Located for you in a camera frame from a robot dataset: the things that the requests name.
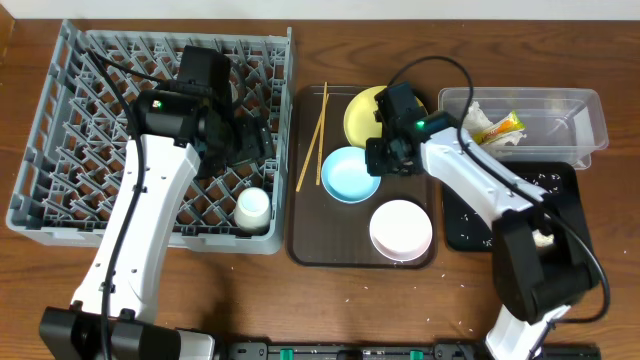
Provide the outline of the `white tissue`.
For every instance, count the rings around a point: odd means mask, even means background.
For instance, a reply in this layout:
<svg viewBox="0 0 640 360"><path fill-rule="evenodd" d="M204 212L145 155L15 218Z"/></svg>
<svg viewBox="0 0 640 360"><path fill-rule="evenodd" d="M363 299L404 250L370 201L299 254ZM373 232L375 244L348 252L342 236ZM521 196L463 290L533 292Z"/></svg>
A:
<svg viewBox="0 0 640 360"><path fill-rule="evenodd" d="M477 101L474 101L472 105L468 108L467 115L464 119L463 127L470 133L471 137L477 133L482 132L486 128L491 127L492 125L498 123L492 122L485 115L483 110L480 108L480 105ZM481 147L489 147L489 146L506 146L512 145L516 146L522 139L526 137L525 130L516 131L503 137L499 138L495 142L489 144L482 144Z"/></svg>

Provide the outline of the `light blue bowl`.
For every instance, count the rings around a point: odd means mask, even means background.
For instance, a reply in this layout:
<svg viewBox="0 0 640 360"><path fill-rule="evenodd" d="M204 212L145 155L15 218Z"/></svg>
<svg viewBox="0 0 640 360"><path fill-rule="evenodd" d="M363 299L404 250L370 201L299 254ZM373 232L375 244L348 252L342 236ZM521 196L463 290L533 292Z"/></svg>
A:
<svg viewBox="0 0 640 360"><path fill-rule="evenodd" d="M369 199L378 190L381 178L368 173L364 149L347 146L327 156L322 165L321 182L334 199L356 204Z"/></svg>

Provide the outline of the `small white green cup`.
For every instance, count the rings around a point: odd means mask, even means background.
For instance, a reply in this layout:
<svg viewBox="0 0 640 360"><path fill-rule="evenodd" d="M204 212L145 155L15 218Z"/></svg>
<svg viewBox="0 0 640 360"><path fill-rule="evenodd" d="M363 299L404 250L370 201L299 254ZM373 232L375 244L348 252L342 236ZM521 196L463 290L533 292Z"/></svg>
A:
<svg viewBox="0 0 640 360"><path fill-rule="evenodd" d="M244 232L262 234L271 221L271 201L267 193L257 187L243 190L236 202L234 221Z"/></svg>

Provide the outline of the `green orange snack wrapper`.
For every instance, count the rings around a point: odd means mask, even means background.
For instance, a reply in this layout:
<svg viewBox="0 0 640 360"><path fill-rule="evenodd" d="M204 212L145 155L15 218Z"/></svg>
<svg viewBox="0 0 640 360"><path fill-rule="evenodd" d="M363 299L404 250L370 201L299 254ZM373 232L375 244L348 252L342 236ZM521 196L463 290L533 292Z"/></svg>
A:
<svg viewBox="0 0 640 360"><path fill-rule="evenodd" d="M479 144L489 144L495 142L504 135L524 130L526 126L519 119L515 111L511 111L505 118L498 123L486 128L480 133L472 136L473 140Z"/></svg>

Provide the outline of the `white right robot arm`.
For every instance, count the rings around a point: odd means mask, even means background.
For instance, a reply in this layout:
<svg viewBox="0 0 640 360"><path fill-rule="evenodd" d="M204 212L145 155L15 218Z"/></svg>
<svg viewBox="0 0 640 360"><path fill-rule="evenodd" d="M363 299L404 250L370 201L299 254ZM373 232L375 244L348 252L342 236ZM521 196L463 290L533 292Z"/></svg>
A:
<svg viewBox="0 0 640 360"><path fill-rule="evenodd" d="M485 346L495 359L541 355L570 307L605 283L579 198L511 172L452 115L427 113L408 83L383 88L374 101L382 134L366 142L369 173L426 173L480 216L492 231L493 284L502 302Z"/></svg>

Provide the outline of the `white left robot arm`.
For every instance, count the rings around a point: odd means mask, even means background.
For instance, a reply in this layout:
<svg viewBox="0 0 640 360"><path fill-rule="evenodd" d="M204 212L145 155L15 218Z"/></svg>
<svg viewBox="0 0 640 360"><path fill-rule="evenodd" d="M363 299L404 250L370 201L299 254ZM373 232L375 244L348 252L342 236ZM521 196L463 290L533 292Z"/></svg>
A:
<svg viewBox="0 0 640 360"><path fill-rule="evenodd" d="M66 308L47 308L39 334L57 359L219 359L214 336L155 322L169 239L196 179L269 159L261 116L238 115L231 60L186 46L178 75L123 106L124 174L96 256Z"/></svg>

